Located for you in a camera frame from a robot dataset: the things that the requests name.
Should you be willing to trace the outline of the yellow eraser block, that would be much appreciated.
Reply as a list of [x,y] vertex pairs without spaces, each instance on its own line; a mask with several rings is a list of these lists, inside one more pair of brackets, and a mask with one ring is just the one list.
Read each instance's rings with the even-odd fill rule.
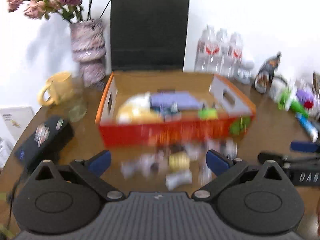
[[172,171],[188,170],[190,158],[185,153],[176,153],[169,156],[169,168]]

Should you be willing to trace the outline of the silver brown candy wrapper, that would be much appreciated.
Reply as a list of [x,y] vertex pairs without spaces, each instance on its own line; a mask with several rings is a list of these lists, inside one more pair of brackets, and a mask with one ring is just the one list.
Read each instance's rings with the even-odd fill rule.
[[193,175],[190,170],[183,170],[171,174],[167,174],[165,177],[165,185],[169,191],[193,182]]

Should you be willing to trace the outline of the green tissue pack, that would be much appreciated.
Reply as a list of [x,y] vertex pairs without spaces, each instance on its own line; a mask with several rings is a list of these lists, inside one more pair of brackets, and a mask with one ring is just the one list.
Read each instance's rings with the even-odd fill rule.
[[217,119],[217,110],[215,108],[205,108],[198,111],[198,117],[201,120]]

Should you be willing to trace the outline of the yellow white plush toy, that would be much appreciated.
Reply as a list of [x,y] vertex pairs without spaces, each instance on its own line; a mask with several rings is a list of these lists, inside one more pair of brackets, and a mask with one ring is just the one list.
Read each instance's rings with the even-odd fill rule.
[[136,94],[118,109],[116,121],[120,124],[146,124],[163,122],[161,115],[151,109],[151,93]]

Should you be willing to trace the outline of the purple drawstring pouch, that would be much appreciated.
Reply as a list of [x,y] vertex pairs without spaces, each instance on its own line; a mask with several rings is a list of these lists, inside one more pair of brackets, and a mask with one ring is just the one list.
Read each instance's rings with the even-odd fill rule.
[[151,107],[168,107],[176,105],[178,110],[201,109],[202,103],[189,92],[153,93],[150,95]]

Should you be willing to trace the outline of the starry night card pack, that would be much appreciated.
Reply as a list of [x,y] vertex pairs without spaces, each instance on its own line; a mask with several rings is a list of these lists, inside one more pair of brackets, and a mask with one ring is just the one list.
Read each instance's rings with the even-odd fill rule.
[[181,118],[177,102],[173,102],[170,106],[161,105],[160,113],[164,122],[177,121]]

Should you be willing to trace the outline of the white blue tube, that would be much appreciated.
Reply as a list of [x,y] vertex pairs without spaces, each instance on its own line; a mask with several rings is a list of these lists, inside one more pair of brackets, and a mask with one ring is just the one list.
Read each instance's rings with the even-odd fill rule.
[[303,127],[306,134],[309,136],[312,142],[316,142],[318,139],[319,131],[317,128],[301,113],[295,114],[296,119],[300,123],[300,125]]

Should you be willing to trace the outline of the green box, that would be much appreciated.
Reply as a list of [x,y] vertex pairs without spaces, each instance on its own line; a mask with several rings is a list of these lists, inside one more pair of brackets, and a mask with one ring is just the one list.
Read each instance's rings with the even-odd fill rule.
[[305,118],[309,118],[308,112],[298,101],[296,100],[289,101],[288,106],[291,111],[295,113],[300,113]]

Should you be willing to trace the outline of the red rose ornament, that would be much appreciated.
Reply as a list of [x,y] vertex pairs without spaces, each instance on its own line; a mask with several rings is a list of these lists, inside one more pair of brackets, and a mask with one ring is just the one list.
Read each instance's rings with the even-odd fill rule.
[[312,108],[313,108],[313,105],[314,105],[314,103],[313,103],[313,101],[311,100],[311,101],[305,101],[303,106],[304,106],[306,109],[312,109]]

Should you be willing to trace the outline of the green sanitizer bottle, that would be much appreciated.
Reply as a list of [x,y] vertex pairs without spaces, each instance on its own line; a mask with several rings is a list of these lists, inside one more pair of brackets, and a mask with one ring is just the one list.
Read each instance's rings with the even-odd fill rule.
[[292,96],[290,90],[284,90],[281,93],[280,100],[278,102],[278,108],[280,110],[288,111],[291,107]]

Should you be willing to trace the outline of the black case with stickers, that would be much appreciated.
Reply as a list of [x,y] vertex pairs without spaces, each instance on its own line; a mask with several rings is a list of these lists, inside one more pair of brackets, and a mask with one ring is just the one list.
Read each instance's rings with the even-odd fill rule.
[[14,152],[14,157],[27,171],[33,172],[43,160],[56,161],[59,152],[73,137],[69,119],[51,116],[37,126],[35,132]]

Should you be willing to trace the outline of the clear glass cup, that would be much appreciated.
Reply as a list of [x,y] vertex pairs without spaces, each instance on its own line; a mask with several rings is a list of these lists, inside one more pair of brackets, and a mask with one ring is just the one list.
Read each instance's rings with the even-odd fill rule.
[[71,122],[80,121],[87,113],[87,102],[84,98],[84,81],[81,75],[71,79],[71,90],[66,102],[66,112]]

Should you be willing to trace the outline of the red cardboard box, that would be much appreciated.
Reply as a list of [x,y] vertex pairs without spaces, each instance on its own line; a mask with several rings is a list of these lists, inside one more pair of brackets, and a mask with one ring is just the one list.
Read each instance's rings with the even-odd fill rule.
[[253,102],[217,74],[113,72],[95,122],[106,146],[157,146],[237,137],[255,114]]

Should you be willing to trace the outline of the black sauce pouch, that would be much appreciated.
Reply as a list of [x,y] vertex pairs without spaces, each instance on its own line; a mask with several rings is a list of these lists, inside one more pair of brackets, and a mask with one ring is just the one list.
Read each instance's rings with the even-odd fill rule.
[[280,59],[281,52],[276,56],[268,58],[259,69],[253,82],[253,87],[258,93],[265,94],[268,91],[273,81],[275,71],[280,64]]

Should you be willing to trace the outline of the yellow ceramic mug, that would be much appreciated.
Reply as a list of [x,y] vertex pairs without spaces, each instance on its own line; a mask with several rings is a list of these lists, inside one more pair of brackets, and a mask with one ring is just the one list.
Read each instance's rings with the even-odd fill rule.
[[42,106],[60,105],[73,97],[73,81],[70,72],[58,72],[46,81],[38,97]]

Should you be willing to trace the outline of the white robot figurine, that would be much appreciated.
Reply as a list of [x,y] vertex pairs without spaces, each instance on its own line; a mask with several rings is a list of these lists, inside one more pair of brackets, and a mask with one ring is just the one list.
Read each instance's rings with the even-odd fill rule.
[[252,77],[252,69],[254,68],[254,62],[241,61],[238,63],[237,71],[235,72],[235,79],[240,83],[249,85]]

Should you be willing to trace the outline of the left water bottle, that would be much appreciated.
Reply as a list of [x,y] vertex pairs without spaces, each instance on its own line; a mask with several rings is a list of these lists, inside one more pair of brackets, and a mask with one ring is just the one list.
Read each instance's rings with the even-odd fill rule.
[[197,43],[195,72],[206,72],[208,66],[208,57],[211,55],[211,48],[215,41],[214,28],[206,26]]

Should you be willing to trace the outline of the water bottle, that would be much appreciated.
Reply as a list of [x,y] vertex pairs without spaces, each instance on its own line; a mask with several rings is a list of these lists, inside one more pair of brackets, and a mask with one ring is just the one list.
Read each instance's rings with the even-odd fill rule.
[[195,72],[206,72],[208,66],[208,57],[211,55],[211,48],[215,41],[214,28],[206,26],[197,43]]
[[227,31],[220,29],[216,33],[216,39],[213,43],[212,55],[210,58],[210,69],[213,73],[221,73],[223,57],[227,54],[227,41]]
[[225,57],[224,66],[226,76],[231,79],[234,77],[237,64],[242,61],[242,39],[237,33],[233,33],[228,42],[227,56]]

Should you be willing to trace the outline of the middle water bottle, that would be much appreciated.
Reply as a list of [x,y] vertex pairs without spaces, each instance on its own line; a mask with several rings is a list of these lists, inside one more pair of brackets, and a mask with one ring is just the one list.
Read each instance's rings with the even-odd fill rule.
[[227,31],[220,29],[216,33],[216,39],[213,43],[212,55],[210,58],[210,69],[213,73],[221,73],[223,57],[227,54],[227,41]]

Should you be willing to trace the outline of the right water bottle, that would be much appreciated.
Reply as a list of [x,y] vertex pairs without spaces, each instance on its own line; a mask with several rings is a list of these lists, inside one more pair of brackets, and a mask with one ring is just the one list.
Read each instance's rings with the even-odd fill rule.
[[242,61],[242,39],[237,33],[233,33],[228,42],[227,56],[225,57],[224,66],[226,76],[231,79],[234,77],[237,64]]

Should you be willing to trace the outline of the purple textured vase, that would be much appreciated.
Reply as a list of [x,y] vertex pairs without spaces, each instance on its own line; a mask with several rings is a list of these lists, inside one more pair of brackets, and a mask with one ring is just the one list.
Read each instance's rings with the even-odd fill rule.
[[87,20],[69,27],[72,57],[79,64],[85,87],[89,87],[103,80],[106,74],[103,22],[101,19]]

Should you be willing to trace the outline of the black paper bag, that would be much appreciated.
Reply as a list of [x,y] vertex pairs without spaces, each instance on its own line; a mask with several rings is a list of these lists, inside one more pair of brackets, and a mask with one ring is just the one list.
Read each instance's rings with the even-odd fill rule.
[[183,69],[189,0],[111,0],[113,71]]

